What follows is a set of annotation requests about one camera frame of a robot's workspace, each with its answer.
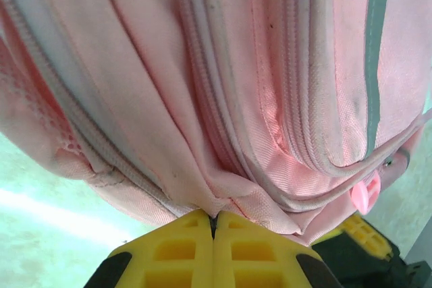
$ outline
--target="pink zipper pull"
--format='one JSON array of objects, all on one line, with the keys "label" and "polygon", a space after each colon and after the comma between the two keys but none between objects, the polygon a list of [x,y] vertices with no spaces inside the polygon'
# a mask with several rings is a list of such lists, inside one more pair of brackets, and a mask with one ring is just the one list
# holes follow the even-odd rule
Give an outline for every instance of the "pink zipper pull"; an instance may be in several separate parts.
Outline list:
[{"label": "pink zipper pull", "polygon": [[351,189],[351,201],[361,214],[366,215],[376,203],[380,191],[381,178],[375,170],[369,185],[362,180]]}]

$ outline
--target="floor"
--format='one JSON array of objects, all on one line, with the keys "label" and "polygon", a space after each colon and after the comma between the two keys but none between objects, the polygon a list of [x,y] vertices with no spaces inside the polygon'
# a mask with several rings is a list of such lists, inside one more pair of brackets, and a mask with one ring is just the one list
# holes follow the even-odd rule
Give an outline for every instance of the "floor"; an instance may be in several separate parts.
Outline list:
[{"label": "floor", "polygon": [[[431,146],[429,124],[409,170],[382,193],[367,217],[399,245],[403,256],[413,246],[423,252],[421,245],[430,245],[432,223],[423,243],[414,243],[432,215]],[[82,182],[46,172],[1,134],[0,177],[3,287],[83,287],[113,248],[151,230]]]}]

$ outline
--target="zipper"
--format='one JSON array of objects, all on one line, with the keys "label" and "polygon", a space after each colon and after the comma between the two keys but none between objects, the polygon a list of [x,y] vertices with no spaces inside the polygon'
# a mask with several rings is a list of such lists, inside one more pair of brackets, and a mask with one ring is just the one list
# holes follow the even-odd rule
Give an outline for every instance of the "zipper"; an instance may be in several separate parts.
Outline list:
[{"label": "zipper", "polygon": [[[180,0],[180,8],[188,35],[188,47],[202,115],[213,147],[223,166],[231,172],[253,180],[240,148],[232,123],[207,18],[209,4],[205,0]],[[212,13],[217,4],[212,4]]]},{"label": "zipper", "polygon": [[20,11],[16,0],[0,0],[13,22],[21,41],[32,57],[39,73],[54,94],[57,102],[70,121],[71,126],[78,132],[84,141],[103,159],[108,165],[118,169],[125,177],[134,182],[138,187],[160,202],[168,211],[176,216],[181,216],[191,211],[191,208],[176,206],[152,180],[133,165],[109,140],[99,126],[88,116],[80,103],[71,94],[67,86],[60,78],[59,72],[49,60],[38,43],[33,32],[31,32],[26,18]]},{"label": "zipper", "polygon": [[308,71],[302,70],[300,65],[301,44],[298,27],[301,26],[301,22],[299,7],[299,0],[281,0],[281,26],[283,28],[281,103],[285,117],[282,121],[282,127],[294,158],[311,169],[316,169],[317,166],[313,163],[306,147],[308,134],[305,134],[304,120],[301,116],[304,107],[301,103],[303,93],[300,82],[301,77],[308,74]]}]

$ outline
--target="mesh pocket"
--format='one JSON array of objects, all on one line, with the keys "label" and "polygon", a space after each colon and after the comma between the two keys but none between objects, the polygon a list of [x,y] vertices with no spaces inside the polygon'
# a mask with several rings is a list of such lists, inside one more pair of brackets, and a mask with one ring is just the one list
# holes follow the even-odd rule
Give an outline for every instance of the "mesh pocket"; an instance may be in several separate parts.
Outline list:
[{"label": "mesh pocket", "polygon": [[0,39],[0,91],[14,96],[12,103],[24,103],[27,112],[39,122],[50,136],[66,151],[84,156],[68,121],[44,99],[32,80],[17,68],[3,40]]}]

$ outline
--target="backpack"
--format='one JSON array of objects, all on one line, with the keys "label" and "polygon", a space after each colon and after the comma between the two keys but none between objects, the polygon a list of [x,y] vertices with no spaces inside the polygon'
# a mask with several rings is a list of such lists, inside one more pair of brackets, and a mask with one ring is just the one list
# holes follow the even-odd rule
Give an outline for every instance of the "backpack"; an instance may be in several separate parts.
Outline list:
[{"label": "backpack", "polygon": [[0,0],[0,41],[0,130],[152,225],[228,210],[310,244],[432,115],[432,0]]}]

